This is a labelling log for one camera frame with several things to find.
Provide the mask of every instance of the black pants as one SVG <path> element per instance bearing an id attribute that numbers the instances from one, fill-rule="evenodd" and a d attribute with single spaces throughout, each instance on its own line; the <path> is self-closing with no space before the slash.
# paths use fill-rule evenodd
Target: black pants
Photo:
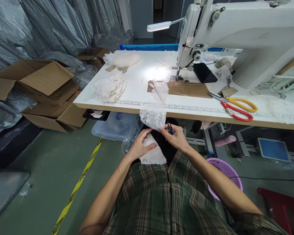
<path id="1" fill-rule="evenodd" d="M 178 126 L 177 120 L 175 118 L 166 118 L 166 123 L 171 123 L 173 125 Z M 148 129 L 149 127 L 144 125 L 141 130 Z M 159 145 L 164 157 L 167 159 L 167 165 L 169 166 L 174 158 L 177 149 L 173 147 L 168 141 L 166 141 L 165 137 L 159 132 L 152 130 L 150 134 L 153 136 L 157 144 Z M 139 159 L 135 160 L 132 164 L 140 162 Z"/>

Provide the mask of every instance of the cardboard box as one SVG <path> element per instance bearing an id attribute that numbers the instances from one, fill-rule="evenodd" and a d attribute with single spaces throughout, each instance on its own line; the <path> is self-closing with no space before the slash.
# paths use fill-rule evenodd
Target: cardboard box
<path id="1" fill-rule="evenodd" d="M 93 48 L 91 50 L 91 54 L 79 54 L 76 56 L 77 59 L 79 60 L 85 60 L 87 61 L 88 64 L 91 64 L 98 69 L 101 69 L 102 66 L 105 64 L 103 57 L 105 54 L 109 54 L 110 51 L 104 48 Z"/>
<path id="2" fill-rule="evenodd" d="M 26 109 L 23 116 L 40 128 L 51 129 L 68 133 L 64 127 L 78 130 L 82 127 L 86 118 L 83 114 L 86 109 L 79 108 L 73 101 L 81 93 L 76 91 L 63 105 L 52 106 L 39 103 L 33 109 Z"/>
<path id="3" fill-rule="evenodd" d="M 0 71 L 0 100 L 15 86 L 38 102 L 62 105 L 79 88 L 73 76 L 52 60 L 20 60 Z"/>

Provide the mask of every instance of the person's hand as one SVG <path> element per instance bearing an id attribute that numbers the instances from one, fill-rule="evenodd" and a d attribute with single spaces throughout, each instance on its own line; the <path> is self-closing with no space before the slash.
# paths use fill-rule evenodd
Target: person's hand
<path id="1" fill-rule="evenodd" d="M 144 129 L 141 131 L 141 133 L 136 137 L 131 149 L 127 153 L 126 157 L 130 158 L 130 160 L 134 161 L 141 156 L 145 155 L 148 151 L 154 149 L 157 147 L 156 143 L 152 143 L 148 146 L 143 145 L 143 140 L 146 137 L 146 135 L 151 132 L 152 129 Z"/>
<path id="2" fill-rule="evenodd" d="M 166 124 L 164 128 L 160 128 L 159 131 L 173 147 L 185 153 L 189 148 L 189 144 L 184 136 L 183 128 L 172 124 L 171 126 L 174 130 L 174 135 L 169 133 L 168 124 Z"/>

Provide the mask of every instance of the green plaid shirt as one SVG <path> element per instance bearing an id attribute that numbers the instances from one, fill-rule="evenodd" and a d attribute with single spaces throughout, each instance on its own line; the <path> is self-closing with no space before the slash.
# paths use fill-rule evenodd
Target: green plaid shirt
<path id="1" fill-rule="evenodd" d="M 263 215 L 237 218 L 230 227 L 219 217 L 207 183 L 177 152 L 170 167 L 131 166 L 103 234 L 287 234 Z"/>

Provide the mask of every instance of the red stool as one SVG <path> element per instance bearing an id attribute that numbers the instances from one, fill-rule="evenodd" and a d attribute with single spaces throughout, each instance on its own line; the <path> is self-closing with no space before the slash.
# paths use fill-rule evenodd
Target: red stool
<path id="1" fill-rule="evenodd" d="M 257 192 L 270 202 L 273 219 L 287 233 L 292 235 L 292 230 L 287 216 L 286 207 L 294 211 L 294 198 L 264 188 L 258 188 Z"/>

